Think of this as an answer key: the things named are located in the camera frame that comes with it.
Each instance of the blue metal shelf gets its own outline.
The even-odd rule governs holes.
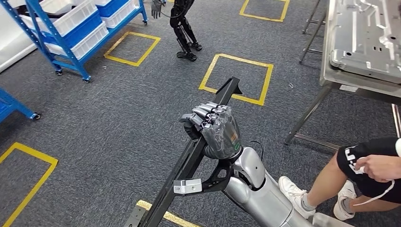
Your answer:
[[[39,118],[40,115],[28,109],[6,91],[0,88],[0,122],[8,117],[15,110],[20,111],[29,119]]]
[[[48,18],[47,14],[42,10],[38,0],[26,0],[26,7],[29,11],[29,15],[32,18],[32,22],[35,26],[35,30],[37,32],[36,37],[31,29],[28,28],[28,26],[21,20],[21,18],[18,16],[18,13],[10,6],[10,4],[7,2],[7,0],[0,0],[0,4],[6,9],[6,11],[14,18],[14,20],[18,23],[18,25],[25,31],[25,33],[31,38],[31,40],[36,44],[37,48],[44,54],[44,56],[47,58],[47,60],[52,64],[52,66],[55,68],[55,71],[57,74],[62,74],[62,68],[65,67],[68,69],[76,70],[78,71],[82,79],[85,82],[89,82],[91,76],[88,75],[86,70],[84,69],[84,63],[88,61],[89,58],[93,56],[93,54],[96,53],[108,40],[110,40],[119,30],[121,30],[127,23],[129,23],[134,17],[136,17],[139,13],[142,14],[143,17],[143,22],[147,24],[148,17],[145,12],[145,7],[143,5],[143,0],[139,0],[139,8],[135,9],[132,11],[119,25],[117,25],[116,28],[113,29],[108,29],[109,34],[101,40],[94,48],[92,48],[84,57],[82,57],[80,60],[78,60],[75,55],[72,53],[71,49],[66,45],[66,42],[64,41],[63,37],[59,34],[57,29],[54,27],[54,25],[51,23],[50,19]],[[41,34],[39,25],[36,21],[36,17],[40,17],[40,19],[46,24],[46,27],[49,29],[49,31],[54,34],[54,38],[57,42],[57,45],[63,48],[64,52],[66,53],[67,56],[61,56],[66,59],[68,59],[72,64],[64,63],[61,61],[58,61],[55,59],[56,54],[50,53],[46,46],[44,45],[44,37]]]

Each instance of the white plastic bin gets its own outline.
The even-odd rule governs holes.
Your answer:
[[[98,6],[105,6],[112,0],[93,0],[93,2]]]
[[[99,25],[95,30],[93,30],[89,35],[87,35],[81,42],[71,48],[71,51],[74,53],[75,57],[79,60],[85,54],[87,54],[96,44],[98,44],[106,35],[109,34],[109,31],[106,28],[106,24],[103,21],[101,25]],[[54,44],[45,43],[50,52],[67,56],[62,47]]]
[[[40,5],[44,12],[56,14],[64,13],[71,6],[76,6],[61,18],[51,19],[54,27],[59,31],[61,36],[65,36],[97,10],[93,0],[44,0],[40,2]],[[29,28],[35,29],[30,17],[21,15],[21,18]],[[36,21],[42,31],[51,33],[40,18],[37,17]]]
[[[136,6],[133,0],[129,0],[111,17],[101,17],[101,18],[102,21],[106,22],[106,27],[115,28],[119,23],[121,23],[130,13],[132,13],[137,8],[139,8],[139,6]]]

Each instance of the white sneaker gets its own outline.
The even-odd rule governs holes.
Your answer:
[[[357,197],[355,193],[354,184],[351,181],[346,181],[340,192],[338,193],[338,199],[336,205],[334,205],[334,215],[338,220],[344,221],[353,218],[355,214],[348,214],[341,203],[346,198],[354,199]]]
[[[279,187],[281,192],[291,201],[295,210],[305,219],[308,219],[316,212],[316,210],[307,211],[302,207],[302,197],[307,194],[306,190],[299,189],[288,177],[280,177]]]

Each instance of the white cable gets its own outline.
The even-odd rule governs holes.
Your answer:
[[[360,204],[355,204],[354,206],[364,205],[364,204],[367,204],[367,203],[372,202],[372,201],[374,201],[374,200],[378,200],[379,198],[381,198],[381,197],[383,197],[384,195],[386,195],[386,194],[394,187],[394,185],[395,185],[395,180],[391,180],[391,185],[390,185],[390,187],[388,187],[388,189],[386,189],[386,191],[384,191],[383,194],[381,194],[381,195],[379,195],[379,196],[376,196],[376,197],[374,197],[374,198],[371,198],[371,199],[369,199],[369,200],[366,201],[366,202],[363,202],[363,203],[360,203]]]

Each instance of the black shorts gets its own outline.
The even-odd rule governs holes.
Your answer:
[[[395,147],[399,138],[381,138],[356,146],[341,147],[337,154],[337,163],[341,171],[358,186],[364,196],[373,198],[384,193],[391,182],[380,183],[367,174],[356,174],[354,164],[361,157],[368,155],[398,156]],[[380,200],[401,203],[401,179],[395,180],[393,189],[387,192]]]

